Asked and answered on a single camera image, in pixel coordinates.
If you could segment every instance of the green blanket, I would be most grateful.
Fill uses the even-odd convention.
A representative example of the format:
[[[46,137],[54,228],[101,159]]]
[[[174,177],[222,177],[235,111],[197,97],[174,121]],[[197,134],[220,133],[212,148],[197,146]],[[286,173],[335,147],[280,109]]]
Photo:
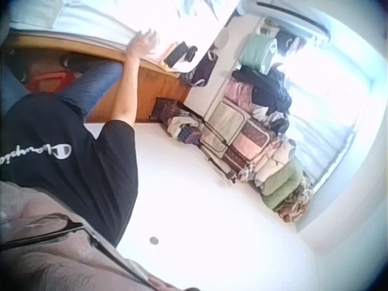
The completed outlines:
[[[299,186],[302,178],[302,168],[292,160],[261,186],[261,197],[265,205],[269,209],[274,209]]]

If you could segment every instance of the white bedsheet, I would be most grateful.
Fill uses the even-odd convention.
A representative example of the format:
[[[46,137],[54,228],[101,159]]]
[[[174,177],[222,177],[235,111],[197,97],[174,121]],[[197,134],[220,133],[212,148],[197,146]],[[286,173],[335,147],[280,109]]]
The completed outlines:
[[[31,9],[39,10],[38,2]],[[16,30],[67,33],[97,38],[119,45],[126,45],[139,30],[155,29],[159,45],[147,57],[159,64],[160,59],[174,43],[185,41],[198,47],[192,62],[179,62],[173,70],[191,71],[212,45],[219,31],[233,13],[239,0],[223,0],[217,17],[203,3],[196,8],[197,16],[180,18],[178,5],[181,0],[64,0],[63,7],[52,26],[36,26],[28,21],[13,21]]]

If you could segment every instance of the champion logo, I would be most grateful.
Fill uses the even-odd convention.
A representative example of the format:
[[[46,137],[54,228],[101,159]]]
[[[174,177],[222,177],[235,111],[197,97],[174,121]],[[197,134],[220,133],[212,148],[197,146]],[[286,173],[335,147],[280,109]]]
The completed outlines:
[[[26,149],[20,149],[20,145],[17,145],[14,151],[0,157],[0,166],[3,165],[3,163],[7,165],[10,164],[12,158],[17,156],[24,156],[28,153],[42,154],[44,152],[47,152],[49,155],[53,155],[57,159],[66,159],[72,153],[72,147],[70,144],[57,144],[54,146],[45,144],[38,148],[28,147]]]

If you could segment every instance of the black t-shirt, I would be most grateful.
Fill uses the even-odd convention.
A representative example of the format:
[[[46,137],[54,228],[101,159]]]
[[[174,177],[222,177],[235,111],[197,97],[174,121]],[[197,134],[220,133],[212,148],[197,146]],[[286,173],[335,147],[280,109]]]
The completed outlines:
[[[109,121],[95,139],[78,108],[40,93],[6,114],[1,145],[2,181],[50,192],[117,246],[138,192],[132,127]]]

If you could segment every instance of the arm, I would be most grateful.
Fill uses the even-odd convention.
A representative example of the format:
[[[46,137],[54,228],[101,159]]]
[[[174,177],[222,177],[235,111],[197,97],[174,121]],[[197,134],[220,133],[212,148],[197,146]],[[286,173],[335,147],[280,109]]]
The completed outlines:
[[[138,33],[127,49],[124,72],[119,85],[112,120],[121,120],[133,126],[138,109],[138,74],[140,59],[155,47],[156,35],[154,32]]]
[[[122,80],[117,90],[112,119],[121,120],[133,126],[138,109],[138,73],[140,59],[127,58]]]

